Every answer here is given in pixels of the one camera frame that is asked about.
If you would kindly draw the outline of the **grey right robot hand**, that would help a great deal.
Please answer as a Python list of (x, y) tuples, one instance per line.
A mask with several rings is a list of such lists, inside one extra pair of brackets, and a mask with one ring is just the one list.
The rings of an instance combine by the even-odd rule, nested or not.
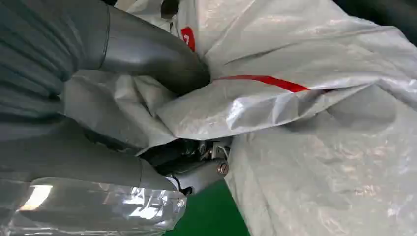
[(5, 235), (162, 234), (185, 199), (221, 180), (224, 159), (151, 160), (109, 150), (63, 113), (80, 70), (151, 75), (178, 95), (209, 83), (170, 33), (99, 0), (0, 3), (0, 216)]

